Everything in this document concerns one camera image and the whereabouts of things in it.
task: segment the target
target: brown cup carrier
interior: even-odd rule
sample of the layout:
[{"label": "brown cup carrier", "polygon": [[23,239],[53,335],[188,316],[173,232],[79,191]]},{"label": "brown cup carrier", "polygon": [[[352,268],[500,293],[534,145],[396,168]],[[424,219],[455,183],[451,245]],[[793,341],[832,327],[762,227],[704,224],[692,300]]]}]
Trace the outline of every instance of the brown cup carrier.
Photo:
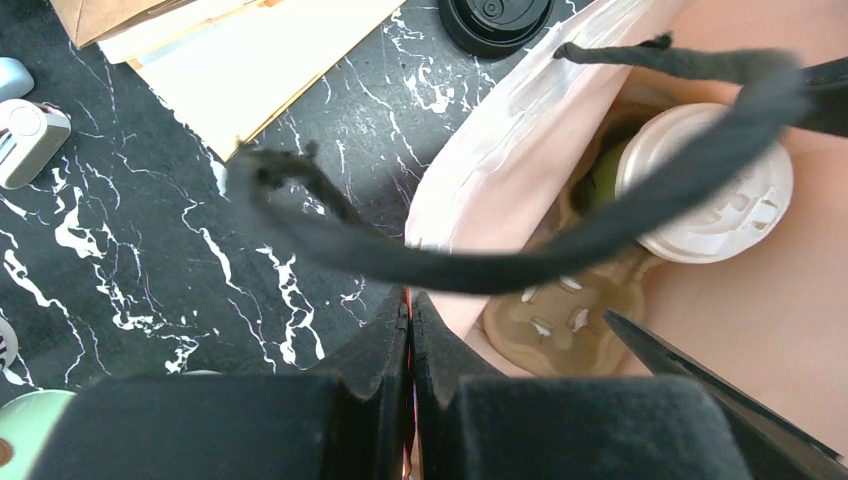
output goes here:
[{"label": "brown cup carrier", "polygon": [[[526,250],[580,221],[571,201],[575,185],[589,173],[601,151],[635,134],[657,113],[641,106],[610,110]],[[574,277],[494,297],[483,310],[483,330],[501,355],[534,375],[611,375],[627,350],[601,315],[612,309],[641,323],[645,317],[642,279],[661,262],[634,244],[610,262]]]}]

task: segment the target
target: marble surface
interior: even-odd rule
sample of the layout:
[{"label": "marble surface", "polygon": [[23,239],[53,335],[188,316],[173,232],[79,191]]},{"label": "marble surface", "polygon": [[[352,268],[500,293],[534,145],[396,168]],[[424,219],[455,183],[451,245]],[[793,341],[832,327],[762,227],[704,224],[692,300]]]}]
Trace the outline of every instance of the marble surface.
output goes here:
[{"label": "marble surface", "polygon": [[[555,2],[551,22],[588,3]],[[318,140],[329,176],[397,237],[430,159],[523,54],[458,51],[435,4],[409,0],[258,138]],[[130,68],[75,50],[47,0],[0,5],[0,55],[74,127],[31,186],[0,191],[0,315],[20,341],[0,404],[103,375],[304,369],[368,322],[388,286],[237,231],[219,160]]]}]

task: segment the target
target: black bag handle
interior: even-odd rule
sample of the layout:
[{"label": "black bag handle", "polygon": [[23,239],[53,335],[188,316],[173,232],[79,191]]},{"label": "black bag handle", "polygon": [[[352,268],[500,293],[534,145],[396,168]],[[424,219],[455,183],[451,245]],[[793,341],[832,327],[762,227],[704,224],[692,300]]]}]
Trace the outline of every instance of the black bag handle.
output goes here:
[{"label": "black bag handle", "polygon": [[[430,290],[503,294],[607,260],[641,235],[708,200],[764,153],[787,125],[827,131],[830,127],[808,119],[837,115],[817,101],[830,92],[825,85],[834,82],[816,87],[810,79],[822,76],[809,76],[795,55],[783,50],[707,53],[671,48],[671,36],[666,34],[635,47],[583,49],[566,43],[555,57],[580,64],[642,66],[683,79],[737,83],[742,89],[718,122],[653,174],[534,252],[451,254],[407,247],[361,219],[315,165],[314,144],[306,155],[252,150],[230,160],[227,187],[236,214],[268,246],[289,248],[325,267]],[[848,136],[848,128],[840,132]],[[272,201],[272,191],[287,180],[302,182],[343,223],[307,216]]]}]

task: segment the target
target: cup lid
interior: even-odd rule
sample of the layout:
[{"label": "cup lid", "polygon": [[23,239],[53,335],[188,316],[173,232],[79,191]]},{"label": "cup lid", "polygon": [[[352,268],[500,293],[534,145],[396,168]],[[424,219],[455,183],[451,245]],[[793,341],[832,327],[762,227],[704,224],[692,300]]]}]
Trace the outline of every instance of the cup lid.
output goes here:
[{"label": "cup lid", "polygon": [[[698,103],[663,112],[645,124],[625,149],[615,193],[649,174],[729,107]],[[711,200],[639,242],[656,256],[679,263],[713,263],[759,243],[778,224],[792,197],[789,153],[775,142]]]}]

